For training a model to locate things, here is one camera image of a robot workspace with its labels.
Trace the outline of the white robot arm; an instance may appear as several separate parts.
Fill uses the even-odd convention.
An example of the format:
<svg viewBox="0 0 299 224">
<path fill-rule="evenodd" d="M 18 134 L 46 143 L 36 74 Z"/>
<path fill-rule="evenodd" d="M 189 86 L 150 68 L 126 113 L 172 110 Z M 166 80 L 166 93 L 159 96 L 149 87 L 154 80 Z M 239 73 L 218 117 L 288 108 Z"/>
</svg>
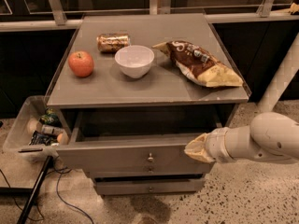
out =
<svg viewBox="0 0 299 224">
<path fill-rule="evenodd" d="M 185 147 L 184 152 L 206 163 L 299 162 L 299 123 L 279 113 L 262 113 L 248 126 L 202 133 Z"/>
</svg>

